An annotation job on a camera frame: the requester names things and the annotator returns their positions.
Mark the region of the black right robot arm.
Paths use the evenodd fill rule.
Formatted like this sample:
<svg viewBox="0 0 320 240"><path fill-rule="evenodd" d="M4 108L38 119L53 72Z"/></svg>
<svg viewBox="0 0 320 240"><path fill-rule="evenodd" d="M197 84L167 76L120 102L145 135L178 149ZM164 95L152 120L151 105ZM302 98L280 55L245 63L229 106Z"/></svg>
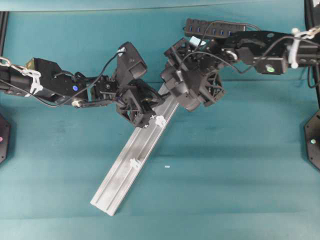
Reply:
<svg viewBox="0 0 320 240"><path fill-rule="evenodd" d="M165 52L161 78L168 92L187 111L217 103L225 89L219 76L224 67L244 74L282 75L289 68L318 67L320 27L274 31L238 31L223 39L197 46L182 38Z"/></svg>

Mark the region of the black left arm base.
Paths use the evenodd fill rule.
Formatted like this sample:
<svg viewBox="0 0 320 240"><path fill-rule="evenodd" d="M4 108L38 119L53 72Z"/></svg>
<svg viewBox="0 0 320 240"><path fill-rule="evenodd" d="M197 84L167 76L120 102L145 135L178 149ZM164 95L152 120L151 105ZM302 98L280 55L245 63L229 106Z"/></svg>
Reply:
<svg viewBox="0 0 320 240"><path fill-rule="evenodd" d="M11 124L0 115L0 163L3 163L8 155L11 135Z"/></svg>

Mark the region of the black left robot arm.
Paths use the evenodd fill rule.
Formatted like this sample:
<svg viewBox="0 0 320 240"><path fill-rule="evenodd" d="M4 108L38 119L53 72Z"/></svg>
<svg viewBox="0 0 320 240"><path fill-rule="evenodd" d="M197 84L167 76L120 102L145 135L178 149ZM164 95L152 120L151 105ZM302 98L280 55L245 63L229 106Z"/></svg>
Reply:
<svg viewBox="0 0 320 240"><path fill-rule="evenodd" d="M132 79L121 86L115 77L86 77L62 70L55 62L32 58L26 66L0 59L0 90L18 97L34 97L42 104L57 108L106 107L115 104L116 111L134 127L145 129L156 117L154 108L162 105L168 93L160 94L142 79Z"/></svg>

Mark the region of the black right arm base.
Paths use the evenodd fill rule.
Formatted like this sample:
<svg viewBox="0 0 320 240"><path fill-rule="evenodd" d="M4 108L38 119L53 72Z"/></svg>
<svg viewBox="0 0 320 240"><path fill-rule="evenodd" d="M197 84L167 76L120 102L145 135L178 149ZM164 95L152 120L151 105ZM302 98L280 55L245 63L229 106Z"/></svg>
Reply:
<svg viewBox="0 0 320 240"><path fill-rule="evenodd" d="M304 138L308 160L320 170L320 110L304 125Z"/></svg>

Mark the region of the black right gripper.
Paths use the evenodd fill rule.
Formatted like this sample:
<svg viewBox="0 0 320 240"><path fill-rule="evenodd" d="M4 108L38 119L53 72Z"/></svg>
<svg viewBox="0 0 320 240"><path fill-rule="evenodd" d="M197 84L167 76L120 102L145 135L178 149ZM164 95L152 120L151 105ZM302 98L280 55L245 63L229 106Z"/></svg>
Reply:
<svg viewBox="0 0 320 240"><path fill-rule="evenodd" d="M196 49L200 39L181 38L164 52L167 57L165 69L173 67L186 74L187 84L200 101L200 105L209 107L217 103L225 94L218 71L218 59L200 53Z"/></svg>

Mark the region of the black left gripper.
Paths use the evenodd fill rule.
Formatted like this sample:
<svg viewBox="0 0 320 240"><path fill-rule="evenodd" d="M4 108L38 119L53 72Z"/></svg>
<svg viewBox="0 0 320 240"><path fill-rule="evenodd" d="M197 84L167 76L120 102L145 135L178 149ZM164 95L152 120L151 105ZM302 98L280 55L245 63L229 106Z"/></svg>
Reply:
<svg viewBox="0 0 320 240"><path fill-rule="evenodd" d="M150 119L156 116L153 108L162 105L165 100L165 94L159 94L142 79L132 80L115 95L117 113L135 128L147 128Z"/></svg>

